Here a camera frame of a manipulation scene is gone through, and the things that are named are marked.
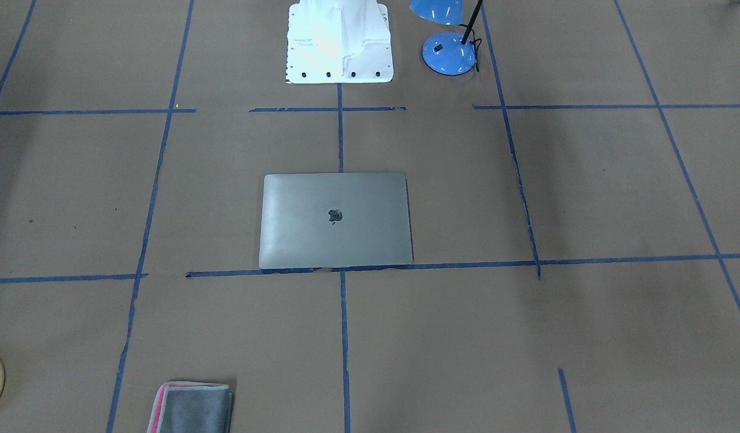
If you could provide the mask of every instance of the folded towel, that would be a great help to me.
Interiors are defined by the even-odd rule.
[[[147,433],[228,433],[228,385],[167,382],[153,400]]]

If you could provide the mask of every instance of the laptop lid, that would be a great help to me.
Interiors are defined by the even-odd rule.
[[[260,268],[409,263],[405,173],[265,176]]]

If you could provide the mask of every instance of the brown floor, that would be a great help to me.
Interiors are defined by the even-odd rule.
[[[488,1],[444,77],[386,0],[339,87],[285,84],[293,1],[0,0],[0,432],[170,380],[235,432],[740,432],[740,5]],[[263,176],[341,166],[406,173],[414,265],[260,272]]]

